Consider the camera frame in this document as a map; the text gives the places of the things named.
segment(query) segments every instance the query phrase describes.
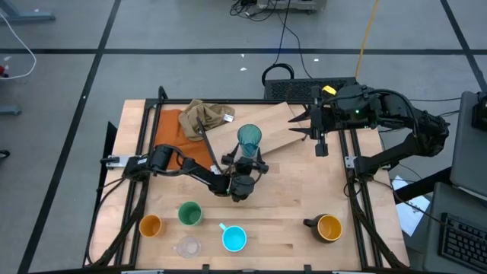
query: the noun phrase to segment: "black mug handle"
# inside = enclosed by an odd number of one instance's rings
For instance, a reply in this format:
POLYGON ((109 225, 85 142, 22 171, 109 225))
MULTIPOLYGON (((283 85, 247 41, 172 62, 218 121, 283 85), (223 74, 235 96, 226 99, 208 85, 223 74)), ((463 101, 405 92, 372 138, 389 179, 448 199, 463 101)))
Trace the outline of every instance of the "black mug handle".
POLYGON ((309 228, 315 227, 318 225, 317 221, 310 220, 310 219, 304 219, 303 220, 303 225, 306 225, 309 228))

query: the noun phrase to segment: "concrete floor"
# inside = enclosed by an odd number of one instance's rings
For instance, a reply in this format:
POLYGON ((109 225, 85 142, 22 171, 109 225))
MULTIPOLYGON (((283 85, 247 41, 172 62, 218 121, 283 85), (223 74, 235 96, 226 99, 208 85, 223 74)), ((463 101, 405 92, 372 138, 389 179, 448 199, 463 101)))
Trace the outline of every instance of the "concrete floor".
MULTIPOLYGON (((89 96, 83 98, 88 72, 115 1, 13 1, 19 9, 52 11, 56 16, 53 22, 14 25, 29 47, 79 51, 37 54, 37 67, 31 76, 0 81, 0 104, 20 104, 23 109, 20 116, 0 117, 0 149, 12 153, 0 163, 2 273, 18 270, 79 100, 86 100, 86 105, 31 272, 81 266, 107 122, 119 122, 125 99, 156 97, 159 85, 171 98, 263 97, 260 76, 274 62, 275 54, 242 56, 239 49, 245 52, 279 47, 282 25, 275 15, 264 22, 231 17, 228 10, 232 2, 228 0, 122 0, 107 49, 235 50, 229 54, 200 54, 197 50, 181 54, 104 54, 89 96)), ((482 35, 487 24, 487 2, 448 3, 469 47, 487 49, 487 37, 482 35)), ((317 14, 290 12, 288 26, 305 49, 358 49, 373 4, 373 0, 329 0, 326 9, 317 14)), ((24 73, 31 66, 29 55, 6 50, 21 47, 8 28, 0 25, 0 65, 8 65, 10 75, 24 73)), ((283 47, 298 47, 290 33, 286 33, 283 47)), ((421 0, 380 2, 367 48, 462 49, 441 3, 421 0)), ((352 76, 357 59, 352 54, 304 54, 307 70, 317 78, 352 76)), ((306 78, 298 54, 283 54, 280 60, 294 67, 296 78, 306 78)), ((487 56, 475 56, 475 60, 487 70, 487 56)), ((275 71, 269 78, 287 75, 275 71)), ((409 98, 441 99, 459 97, 463 91, 479 91, 464 55, 414 55, 407 51, 398 56, 366 55, 358 80, 371 87, 402 92, 409 98)), ((433 114, 458 110, 459 106, 458 101, 414 104, 433 114)), ((450 116, 447 121, 454 132, 457 117, 450 116)), ((382 134, 385 146, 397 144, 407 132, 382 134)), ((437 157, 413 157, 402 164, 426 177, 450 165, 453 143, 454 134, 437 157)), ((391 177, 396 174, 407 180, 418 179, 403 167, 390 172, 391 177)))

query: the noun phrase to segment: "white paper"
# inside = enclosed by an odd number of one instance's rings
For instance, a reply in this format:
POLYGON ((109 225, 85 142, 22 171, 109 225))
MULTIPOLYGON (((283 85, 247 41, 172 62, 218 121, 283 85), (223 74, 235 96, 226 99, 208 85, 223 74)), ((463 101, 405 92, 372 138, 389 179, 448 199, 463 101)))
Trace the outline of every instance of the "white paper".
MULTIPOLYGON (((398 190, 401 187, 406 186, 407 184, 408 183, 403 181, 403 179, 399 176, 396 176, 393 181, 393 187, 395 190, 398 190)), ((407 202, 413 206, 420 208, 423 211, 426 211, 429 206, 428 199, 423 196, 413 198, 407 202)), ((411 237, 414 233, 414 230, 418 227, 423 214, 417 209, 414 209, 411 206, 404 204, 403 202, 399 205, 396 205, 396 209, 397 214, 399 215, 401 229, 411 237)))

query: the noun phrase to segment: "white cable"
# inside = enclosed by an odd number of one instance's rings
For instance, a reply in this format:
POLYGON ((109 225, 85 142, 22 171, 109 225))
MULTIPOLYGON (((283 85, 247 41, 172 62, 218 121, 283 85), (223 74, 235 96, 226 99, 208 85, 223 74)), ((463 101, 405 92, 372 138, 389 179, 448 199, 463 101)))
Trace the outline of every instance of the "white cable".
POLYGON ((0 77, 0 80, 13 80, 13 79, 17 79, 17 78, 26 77, 30 73, 32 73, 33 69, 36 67, 36 64, 37 64, 36 56, 30 51, 30 49, 27 46, 25 46, 25 44, 24 44, 24 42, 22 42, 21 38, 19 38, 17 36, 17 34, 15 33, 15 31, 12 29, 11 25, 8 23, 7 18, 5 18, 5 16, 3 16, 3 14, 1 12, 0 12, 0 16, 2 16, 3 20, 5 20, 5 23, 7 24, 8 28, 10 29, 10 31, 12 32, 12 34, 14 34, 15 38, 17 38, 17 40, 19 42, 21 42, 22 46, 24 46, 24 48, 32 55, 32 58, 33 58, 33 65, 32 65, 32 68, 30 69, 30 71, 28 73, 26 73, 24 75, 11 76, 11 77, 8 77, 8 78, 0 77))

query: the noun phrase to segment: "orange cloth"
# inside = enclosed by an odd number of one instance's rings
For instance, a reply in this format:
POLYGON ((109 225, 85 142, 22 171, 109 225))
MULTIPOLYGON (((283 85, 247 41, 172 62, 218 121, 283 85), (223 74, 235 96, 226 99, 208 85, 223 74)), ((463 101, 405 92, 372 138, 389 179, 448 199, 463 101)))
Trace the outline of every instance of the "orange cloth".
MULTIPOLYGON (((161 110, 158 132, 155 136, 155 145, 172 145, 178 147, 187 157, 195 159, 206 169, 210 169, 212 158, 206 148, 205 141, 190 141, 184 134, 183 128, 178 120, 182 110, 161 110)), ((176 162, 176 155, 171 157, 168 170, 179 170, 176 162)))

